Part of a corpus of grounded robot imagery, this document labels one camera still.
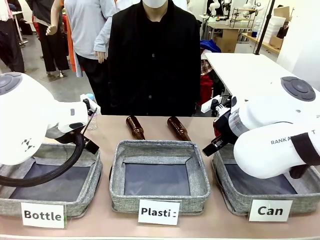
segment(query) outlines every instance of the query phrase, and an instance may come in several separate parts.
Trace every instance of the pink garment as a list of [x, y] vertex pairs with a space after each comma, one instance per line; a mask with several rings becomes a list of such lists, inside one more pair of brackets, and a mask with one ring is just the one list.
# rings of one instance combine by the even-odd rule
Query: pink garment
[[12, 12], [9, 8], [9, 4], [8, 4], [8, 1], [7, 0], [4, 0], [5, 4], [6, 4], [6, 7], [8, 8], [8, 14], [9, 14], [9, 19], [12, 19]]

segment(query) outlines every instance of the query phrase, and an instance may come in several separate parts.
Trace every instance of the gray shirt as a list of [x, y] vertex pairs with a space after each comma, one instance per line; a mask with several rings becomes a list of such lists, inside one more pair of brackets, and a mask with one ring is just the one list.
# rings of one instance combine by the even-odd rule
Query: gray shirt
[[75, 53], [94, 60], [94, 51], [107, 53], [115, 0], [64, 0], [64, 7]]

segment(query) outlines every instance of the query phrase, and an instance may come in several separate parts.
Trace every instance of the neck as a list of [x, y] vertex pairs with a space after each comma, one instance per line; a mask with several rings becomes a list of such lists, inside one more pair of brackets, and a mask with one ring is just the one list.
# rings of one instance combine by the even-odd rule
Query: neck
[[162, 17], [167, 13], [168, 10], [168, 0], [165, 2], [164, 5], [158, 8], [149, 7], [144, 2], [142, 2], [142, 4], [146, 16], [151, 22], [160, 22]]

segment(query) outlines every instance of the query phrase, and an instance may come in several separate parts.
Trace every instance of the robot logo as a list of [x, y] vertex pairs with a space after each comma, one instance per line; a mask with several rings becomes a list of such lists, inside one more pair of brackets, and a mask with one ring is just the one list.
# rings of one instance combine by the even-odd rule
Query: robot logo
[[21, 145], [25, 148], [25, 152], [28, 151], [30, 148], [34, 148], [35, 146], [32, 146], [30, 144], [30, 141], [31, 141], [31, 138], [28, 140], [28, 139], [25, 139]]

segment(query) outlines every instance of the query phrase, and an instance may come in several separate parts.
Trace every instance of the brown glass bottle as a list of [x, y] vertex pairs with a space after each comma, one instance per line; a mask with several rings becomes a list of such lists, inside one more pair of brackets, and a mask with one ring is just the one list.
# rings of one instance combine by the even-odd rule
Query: brown glass bottle
[[167, 121], [169, 128], [176, 135], [176, 137], [181, 141], [191, 141], [188, 136], [187, 129], [183, 126], [183, 124], [179, 121], [178, 118], [172, 116]]
[[144, 129], [142, 128], [140, 122], [135, 116], [128, 116], [125, 122], [130, 128], [131, 134], [135, 139], [146, 140], [144, 136]]

